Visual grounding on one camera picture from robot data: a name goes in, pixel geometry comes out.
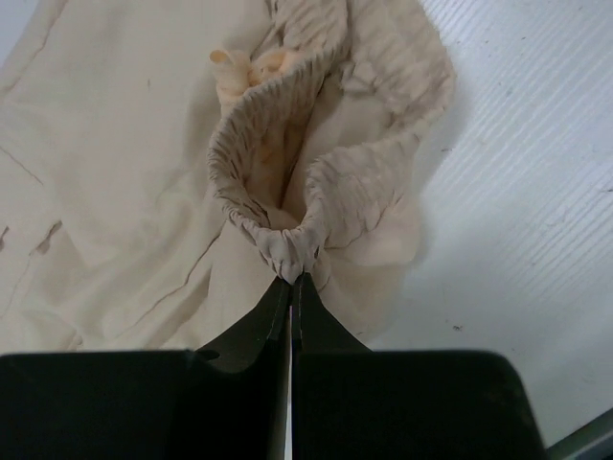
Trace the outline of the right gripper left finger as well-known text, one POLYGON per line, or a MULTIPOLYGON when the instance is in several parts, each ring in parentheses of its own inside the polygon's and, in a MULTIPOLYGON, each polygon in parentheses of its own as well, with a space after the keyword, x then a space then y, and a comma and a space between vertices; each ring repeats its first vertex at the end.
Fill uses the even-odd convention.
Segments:
POLYGON ((289 293, 196 350, 2 356, 2 457, 282 458, 289 293))

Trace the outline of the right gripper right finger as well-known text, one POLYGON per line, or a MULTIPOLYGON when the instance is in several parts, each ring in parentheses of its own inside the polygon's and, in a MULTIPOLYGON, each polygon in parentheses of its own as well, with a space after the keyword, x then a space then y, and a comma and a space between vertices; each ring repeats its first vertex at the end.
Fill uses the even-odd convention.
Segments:
POLYGON ((524 386, 485 351, 370 350, 292 292, 292 453, 297 459, 542 459, 524 386))

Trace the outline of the beige trousers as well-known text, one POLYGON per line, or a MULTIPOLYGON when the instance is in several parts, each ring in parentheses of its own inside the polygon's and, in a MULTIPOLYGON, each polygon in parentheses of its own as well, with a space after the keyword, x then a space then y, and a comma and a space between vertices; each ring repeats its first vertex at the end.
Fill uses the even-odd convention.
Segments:
POLYGON ((371 336, 454 86, 417 1, 40 2, 1 69, 2 352, 194 349, 303 273, 371 336))

